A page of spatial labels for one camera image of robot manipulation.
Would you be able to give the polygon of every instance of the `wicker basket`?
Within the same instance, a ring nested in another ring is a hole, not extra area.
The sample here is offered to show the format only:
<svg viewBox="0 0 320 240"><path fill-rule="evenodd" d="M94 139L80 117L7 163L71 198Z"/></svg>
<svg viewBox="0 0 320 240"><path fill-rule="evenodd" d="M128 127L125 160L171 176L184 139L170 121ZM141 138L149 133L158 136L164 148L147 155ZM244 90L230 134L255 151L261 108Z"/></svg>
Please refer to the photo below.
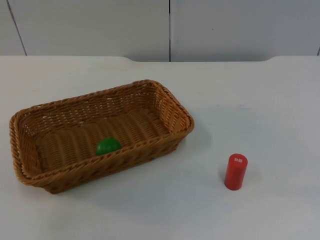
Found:
<svg viewBox="0 0 320 240"><path fill-rule="evenodd" d="M33 106L10 120L17 178L57 194L174 151L194 120L160 83L151 80ZM122 149L95 155L98 142Z"/></svg>

